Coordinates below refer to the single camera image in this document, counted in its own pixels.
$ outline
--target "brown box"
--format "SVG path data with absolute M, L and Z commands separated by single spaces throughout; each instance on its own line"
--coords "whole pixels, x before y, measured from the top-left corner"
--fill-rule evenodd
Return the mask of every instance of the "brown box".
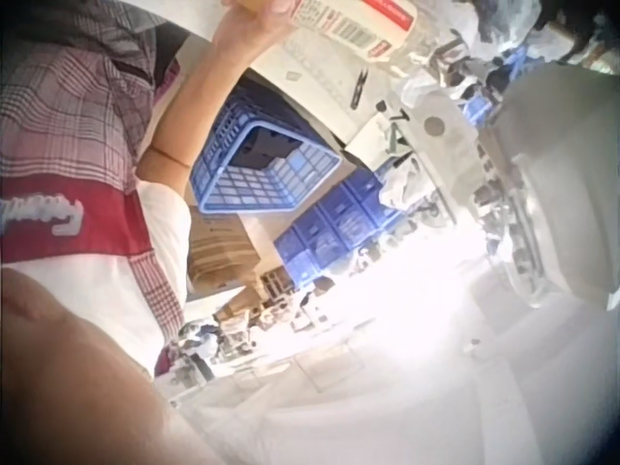
M 201 215 L 190 207 L 188 275 L 197 294 L 243 281 L 261 260 L 236 215 Z

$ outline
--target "hand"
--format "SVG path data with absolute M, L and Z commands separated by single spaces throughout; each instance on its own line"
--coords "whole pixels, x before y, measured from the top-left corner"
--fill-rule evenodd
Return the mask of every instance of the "hand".
M 290 23 L 295 0 L 267 0 L 258 14 L 237 0 L 223 0 L 230 7 L 213 36 L 215 53 L 234 64 L 249 66 L 293 30 Z

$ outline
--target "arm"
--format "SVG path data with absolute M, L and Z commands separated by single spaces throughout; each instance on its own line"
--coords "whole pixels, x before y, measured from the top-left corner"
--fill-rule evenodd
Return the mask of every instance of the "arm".
M 139 179 L 164 184 L 181 196 L 215 117 L 243 72 L 290 31 L 295 0 L 271 0 L 256 16 L 234 2 L 208 52 L 176 95 L 139 161 Z

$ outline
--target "dark pants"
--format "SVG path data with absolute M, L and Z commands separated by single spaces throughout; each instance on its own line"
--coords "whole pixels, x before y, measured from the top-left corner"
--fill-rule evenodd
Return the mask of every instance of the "dark pants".
M 190 355 L 190 359 L 198 367 L 198 370 L 202 373 L 207 382 L 215 379 L 215 375 L 209 368 L 209 365 L 207 365 L 206 361 L 204 361 L 198 354 Z

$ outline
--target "bottle label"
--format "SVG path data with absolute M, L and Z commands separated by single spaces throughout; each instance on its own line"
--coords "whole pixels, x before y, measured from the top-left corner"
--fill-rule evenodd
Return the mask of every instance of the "bottle label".
M 384 61 L 416 24 L 417 10 L 394 0 L 297 0 L 293 20 L 319 31 L 369 61 Z

